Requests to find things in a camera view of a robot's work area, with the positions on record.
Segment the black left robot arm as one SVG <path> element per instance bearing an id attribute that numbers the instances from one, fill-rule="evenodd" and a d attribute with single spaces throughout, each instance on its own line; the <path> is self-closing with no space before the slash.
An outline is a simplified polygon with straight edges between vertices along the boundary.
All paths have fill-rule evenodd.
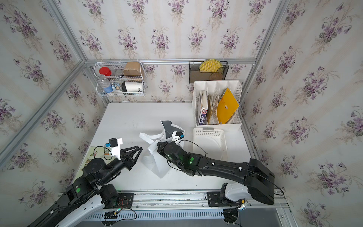
<path id="1" fill-rule="evenodd" d="M 31 227 L 74 227 L 90 214 L 114 206 L 119 194 L 110 183 L 124 169 L 131 170 L 142 153 L 139 146 L 120 150 L 120 158 L 105 163 L 102 158 L 91 160 L 61 197 Z"/>

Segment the white insulated delivery bag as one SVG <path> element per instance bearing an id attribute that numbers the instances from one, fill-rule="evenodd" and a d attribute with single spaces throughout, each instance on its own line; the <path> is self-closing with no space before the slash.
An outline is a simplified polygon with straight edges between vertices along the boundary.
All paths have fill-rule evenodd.
<path id="1" fill-rule="evenodd" d="M 147 154 L 142 158 L 142 164 L 159 178 L 163 178 L 169 171 L 169 159 L 164 148 L 167 144 L 175 141 L 178 145 L 180 139 L 185 137 L 185 130 L 171 121 L 162 121 L 163 130 L 156 135 L 140 133 L 142 140 L 149 144 Z"/>

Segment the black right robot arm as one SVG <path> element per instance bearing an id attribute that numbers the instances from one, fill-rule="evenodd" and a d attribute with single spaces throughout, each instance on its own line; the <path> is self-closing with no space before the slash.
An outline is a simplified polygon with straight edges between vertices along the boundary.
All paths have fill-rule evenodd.
<path id="1" fill-rule="evenodd" d="M 259 160 L 234 163 L 188 153 L 175 142 L 159 142 L 157 153 L 188 176 L 215 176 L 240 183 L 258 202 L 275 203 L 275 175 Z"/>

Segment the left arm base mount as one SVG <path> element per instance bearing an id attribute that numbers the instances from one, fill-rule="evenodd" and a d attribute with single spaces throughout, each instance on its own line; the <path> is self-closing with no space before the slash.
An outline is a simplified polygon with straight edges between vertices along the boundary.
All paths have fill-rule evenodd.
<path id="1" fill-rule="evenodd" d="M 126 209 L 133 204 L 133 193 L 118 192 L 112 184 L 107 184 L 100 189 L 102 204 L 106 209 Z"/>

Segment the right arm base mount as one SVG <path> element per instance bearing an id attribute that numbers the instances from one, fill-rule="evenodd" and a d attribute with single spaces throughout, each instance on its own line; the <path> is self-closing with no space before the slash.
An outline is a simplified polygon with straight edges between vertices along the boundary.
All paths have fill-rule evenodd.
<path id="1" fill-rule="evenodd" d="M 209 207 L 235 207 L 249 197 L 246 186 L 239 183 L 224 183 L 220 191 L 207 192 L 205 199 Z"/>

